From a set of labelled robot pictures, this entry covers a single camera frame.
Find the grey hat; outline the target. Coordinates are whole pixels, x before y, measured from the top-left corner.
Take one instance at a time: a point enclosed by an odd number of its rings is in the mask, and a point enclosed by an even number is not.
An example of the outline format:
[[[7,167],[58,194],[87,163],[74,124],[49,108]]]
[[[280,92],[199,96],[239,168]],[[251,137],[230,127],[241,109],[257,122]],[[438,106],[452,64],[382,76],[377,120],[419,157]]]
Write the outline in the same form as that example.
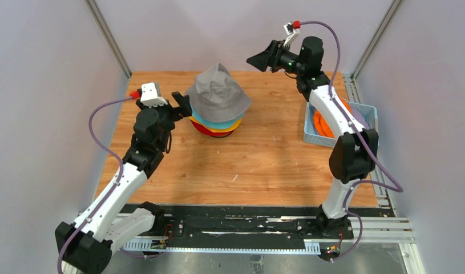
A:
[[[252,103],[222,63],[216,63],[196,75],[185,94],[189,96],[193,112],[213,123],[238,118]]]

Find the yellow bucket hat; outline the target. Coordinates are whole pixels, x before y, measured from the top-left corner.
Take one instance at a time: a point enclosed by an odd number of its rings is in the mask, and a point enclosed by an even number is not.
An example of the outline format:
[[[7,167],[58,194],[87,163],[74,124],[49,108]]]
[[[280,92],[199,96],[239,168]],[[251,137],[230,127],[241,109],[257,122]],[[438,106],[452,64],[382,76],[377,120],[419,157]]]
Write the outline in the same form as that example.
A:
[[[199,122],[196,118],[194,118],[193,116],[190,117],[190,120],[196,124],[199,124],[201,125],[202,127],[206,128],[207,130],[209,130],[210,132],[214,132],[214,133],[223,133],[223,132],[230,132],[230,131],[233,131],[235,130],[239,125],[240,123],[242,122],[242,119],[241,118],[238,118],[236,120],[233,121],[232,125],[229,126],[229,127],[222,127],[222,128],[213,128],[213,127],[208,127],[206,125],[204,125],[203,123]]]

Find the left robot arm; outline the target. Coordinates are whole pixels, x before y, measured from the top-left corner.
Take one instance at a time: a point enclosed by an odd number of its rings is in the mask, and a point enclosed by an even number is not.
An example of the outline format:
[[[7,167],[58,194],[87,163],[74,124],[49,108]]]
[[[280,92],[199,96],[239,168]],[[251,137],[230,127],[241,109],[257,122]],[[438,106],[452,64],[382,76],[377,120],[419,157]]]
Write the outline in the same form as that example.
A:
[[[59,250],[57,272],[64,273],[70,265],[82,273],[102,273],[115,252],[143,232],[160,235],[165,229],[164,211],[145,202],[121,221],[113,220],[123,206],[155,172],[171,150],[175,123],[192,115],[190,97],[173,92],[178,103],[152,96],[144,88],[130,96],[100,105],[88,120],[88,129],[97,145],[118,161],[116,174],[92,204],[72,223],[60,223],[55,230]],[[134,100],[140,108],[134,124],[131,145],[123,157],[111,151],[96,137],[92,122],[97,112],[107,106]]]

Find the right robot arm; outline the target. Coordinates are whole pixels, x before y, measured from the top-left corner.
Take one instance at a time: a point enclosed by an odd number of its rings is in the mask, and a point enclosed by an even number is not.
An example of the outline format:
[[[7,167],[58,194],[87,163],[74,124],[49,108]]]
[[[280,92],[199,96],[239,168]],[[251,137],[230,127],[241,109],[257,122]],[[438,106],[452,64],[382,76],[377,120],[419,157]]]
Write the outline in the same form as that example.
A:
[[[375,129],[366,129],[357,121],[342,103],[321,70],[323,55],[322,40],[306,37],[299,54],[291,52],[285,41],[273,40],[264,51],[247,58],[246,62],[262,72],[270,69],[294,74],[297,90],[322,115],[333,133],[335,145],[329,168],[334,180],[316,222],[317,232],[330,238],[346,223],[346,209],[355,184],[366,179],[375,168],[373,158],[379,136]]]

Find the red bucket hat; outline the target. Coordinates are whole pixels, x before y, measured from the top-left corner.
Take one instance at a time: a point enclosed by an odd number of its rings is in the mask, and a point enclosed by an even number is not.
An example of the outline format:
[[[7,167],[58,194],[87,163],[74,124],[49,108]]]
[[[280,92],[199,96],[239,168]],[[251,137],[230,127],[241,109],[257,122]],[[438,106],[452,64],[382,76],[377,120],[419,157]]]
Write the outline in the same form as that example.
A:
[[[200,132],[201,134],[211,136],[211,137],[214,137],[214,138],[225,138],[225,137],[231,135],[234,132],[233,130],[232,131],[227,131],[227,132],[213,132],[213,131],[207,129],[205,126],[203,126],[200,123],[196,123],[194,121],[191,121],[191,123],[194,126],[194,128],[198,132]]]

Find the light blue bucket hat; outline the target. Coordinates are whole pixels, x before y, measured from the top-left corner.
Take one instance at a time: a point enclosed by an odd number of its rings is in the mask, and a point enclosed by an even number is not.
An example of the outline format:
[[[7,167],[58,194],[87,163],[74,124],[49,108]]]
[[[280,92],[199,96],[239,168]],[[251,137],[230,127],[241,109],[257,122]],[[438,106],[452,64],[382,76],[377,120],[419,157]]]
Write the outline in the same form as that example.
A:
[[[226,122],[211,122],[209,120],[206,120],[206,119],[202,118],[199,115],[199,113],[192,108],[192,116],[191,116],[191,118],[193,118],[193,120],[195,122],[198,122],[198,123],[202,124],[203,126],[218,129],[218,130],[224,130],[224,129],[227,129],[227,128],[230,128],[230,127],[234,126],[238,121],[240,121],[243,118],[244,115],[245,115],[245,113],[243,112],[238,117],[236,117],[236,118],[234,118],[232,120],[226,121]]]

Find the orange hat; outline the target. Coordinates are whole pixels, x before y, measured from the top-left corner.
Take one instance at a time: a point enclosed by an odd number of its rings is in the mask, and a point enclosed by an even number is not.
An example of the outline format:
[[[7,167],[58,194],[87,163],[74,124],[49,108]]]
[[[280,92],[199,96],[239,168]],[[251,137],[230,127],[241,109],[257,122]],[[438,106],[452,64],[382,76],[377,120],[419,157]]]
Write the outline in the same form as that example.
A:
[[[331,130],[323,116],[320,114],[320,112],[316,110],[312,105],[310,106],[310,109],[313,113],[313,126],[318,135],[334,138],[333,131]]]

